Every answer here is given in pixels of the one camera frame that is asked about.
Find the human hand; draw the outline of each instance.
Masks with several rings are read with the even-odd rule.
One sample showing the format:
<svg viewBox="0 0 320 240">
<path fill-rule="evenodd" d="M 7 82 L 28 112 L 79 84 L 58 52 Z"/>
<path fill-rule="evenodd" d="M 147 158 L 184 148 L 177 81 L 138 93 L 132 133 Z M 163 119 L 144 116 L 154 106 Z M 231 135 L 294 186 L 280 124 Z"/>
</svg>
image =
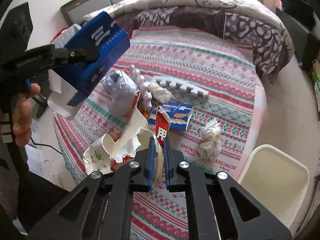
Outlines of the human hand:
<svg viewBox="0 0 320 240">
<path fill-rule="evenodd" d="M 25 146 L 31 138 L 31 104 L 28 101 L 28 98 L 34 97 L 40 92 L 40 87 L 37 84 L 31 84 L 31 89 L 27 95 L 24 95 L 17 102 L 15 111 L 18 112 L 19 119 L 14 120 L 14 125 L 12 131 L 16 136 L 16 144 L 19 147 Z"/>
</svg>

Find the plastic bag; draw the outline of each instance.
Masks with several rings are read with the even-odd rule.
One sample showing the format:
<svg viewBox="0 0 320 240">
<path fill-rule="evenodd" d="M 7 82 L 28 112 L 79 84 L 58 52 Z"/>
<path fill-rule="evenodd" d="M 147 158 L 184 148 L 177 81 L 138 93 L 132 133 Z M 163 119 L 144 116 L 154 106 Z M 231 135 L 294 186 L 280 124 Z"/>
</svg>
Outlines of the plastic bag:
<svg viewBox="0 0 320 240">
<path fill-rule="evenodd" d="M 213 119 L 202 129 L 202 143 L 199 154 L 205 160 L 213 161 L 221 151 L 221 127 L 217 119 Z"/>
<path fill-rule="evenodd" d="M 166 104 L 172 98 L 172 94 L 166 88 L 160 87 L 157 83 L 150 83 L 148 91 L 151 92 L 152 97 L 155 98 L 159 103 Z"/>
<path fill-rule="evenodd" d="M 116 70 L 106 76 L 103 80 L 103 88 L 108 91 L 113 100 L 108 101 L 108 111 L 118 117 L 128 114 L 134 93 L 138 91 L 137 85 L 122 70 Z"/>
</svg>

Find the cable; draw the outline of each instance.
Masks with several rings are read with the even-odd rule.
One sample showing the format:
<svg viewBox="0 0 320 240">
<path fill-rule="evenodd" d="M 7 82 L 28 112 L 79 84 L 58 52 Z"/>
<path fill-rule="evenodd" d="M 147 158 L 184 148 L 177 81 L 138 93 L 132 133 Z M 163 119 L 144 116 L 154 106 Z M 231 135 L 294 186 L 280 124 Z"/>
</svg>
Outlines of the cable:
<svg viewBox="0 0 320 240">
<path fill-rule="evenodd" d="M 52 149 L 54 149 L 56 152 L 58 152 L 58 153 L 60 153 L 61 155 L 62 155 L 62 153 L 61 152 L 59 152 L 56 148 L 54 148 L 54 147 L 52 147 L 51 145 L 48 145 L 48 144 L 42 144 L 42 143 L 35 143 L 34 141 L 33 141 L 33 138 L 31 137 L 31 141 L 32 141 L 32 143 L 34 144 L 34 145 L 40 145 L 40 146 L 47 146 L 47 147 L 51 147 Z"/>
</svg>

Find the blue box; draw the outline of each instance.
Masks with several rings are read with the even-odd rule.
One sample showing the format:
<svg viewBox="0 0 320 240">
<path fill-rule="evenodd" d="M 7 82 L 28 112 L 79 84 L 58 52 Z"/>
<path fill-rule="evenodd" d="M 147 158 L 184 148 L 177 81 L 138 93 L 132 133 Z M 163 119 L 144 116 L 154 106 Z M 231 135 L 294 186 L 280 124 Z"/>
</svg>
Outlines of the blue box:
<svg viewBox="0 0 320 240">
<path fill-rule="evenodd" d="M 63 65 L 54 69 L 78 90 L 68 106 L 77 106 L 90 95 L 107 71 L 130 48 L 130 39 L 110 15 L 102 12 L 77 32 L 65 47 L 79 49 L 88 44 L 99 47 L 100 57 L 95 62 Z"/>
<path fill-rule="evenodd" d="M 179 102 L 168 102 L 161 105 L 170 117 L 170 129 L 185 131 L 193 113 L 193 105 L 187 105 Z M 157 109 L 153 109 L 149 117 L 149 124 L 156 124 Z"/>
</svg>

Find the floor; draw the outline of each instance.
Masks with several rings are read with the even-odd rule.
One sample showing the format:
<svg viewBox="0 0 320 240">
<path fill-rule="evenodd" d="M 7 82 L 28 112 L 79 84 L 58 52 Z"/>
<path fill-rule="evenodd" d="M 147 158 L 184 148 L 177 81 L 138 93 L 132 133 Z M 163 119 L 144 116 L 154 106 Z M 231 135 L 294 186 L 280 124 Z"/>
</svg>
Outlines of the floor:
<svg viewBox="0 0 320 240">
<path fill-rule="evenodd" d="M 271 144 L 304 164 L 310 172 L 306 197 L 290 227 L 294 235 L 313 197 L 314 174 L 320 152 L 316 95 L 314 85 L 307 73 L 298 67 L 295 56 L 280 71 L 275 84 L 265 85 L 265 89 L 268 116 L 260 129 L 256 147 Z"/>
<path fill-rule="evenodd" d="M 304 202 L 290 227 L 292 235 L 297 231 L 312 200 L 314 173 L 320 151 L 317 127 L 317 105 L 314 87 L 305 72 L 300 70 L 295 57 L 279 73 L 274 85 L 265 84 L 268 117 L 261 127 L 256 146 L 271 144 L 306 165 L 310 172 L 310 184 Z M 41 117 L 40 141 L 60 149 L 52 122 L 53 111 L 47 109 Z M 72 190 L 74 183 L 65 167 L 63 157 L 49 147 L 43 147 L 47 176 L 57 185 Z"/>
</svg>

